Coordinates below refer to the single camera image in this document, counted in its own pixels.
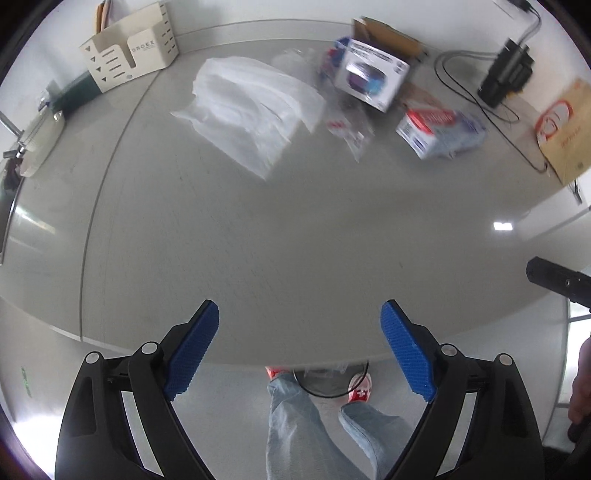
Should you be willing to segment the person's right hand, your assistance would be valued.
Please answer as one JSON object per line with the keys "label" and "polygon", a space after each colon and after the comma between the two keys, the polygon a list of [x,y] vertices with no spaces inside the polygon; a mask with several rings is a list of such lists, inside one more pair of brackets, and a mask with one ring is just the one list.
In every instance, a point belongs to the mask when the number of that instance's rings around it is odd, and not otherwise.
{"label": "person's right hand", "polygon": [[581,346],[578,371],[572,384],[572,396],[569,402],[568,418],[579,425],[591,411],[591,338]]}

